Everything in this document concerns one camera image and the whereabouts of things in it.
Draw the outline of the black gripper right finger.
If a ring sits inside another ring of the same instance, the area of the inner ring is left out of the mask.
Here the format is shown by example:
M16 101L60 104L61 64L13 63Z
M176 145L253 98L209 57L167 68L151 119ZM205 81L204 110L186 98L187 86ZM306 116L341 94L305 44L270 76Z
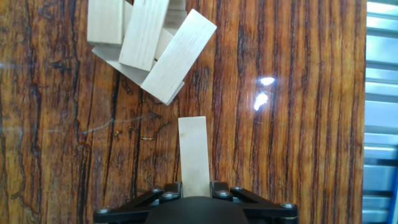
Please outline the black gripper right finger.
M231 187L226 182L212 181L211 197L226 200L243 211L248 223L299 224L299 208L294 203L274 203L242 187Z

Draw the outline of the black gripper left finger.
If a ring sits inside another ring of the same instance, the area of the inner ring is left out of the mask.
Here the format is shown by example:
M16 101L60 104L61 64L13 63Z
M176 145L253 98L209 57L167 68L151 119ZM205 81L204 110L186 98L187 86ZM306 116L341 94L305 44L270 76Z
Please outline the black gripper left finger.
M93 223L145 223L157 206L182 198L182 183L165 184L126 202L117 208L101 208L93 213Z

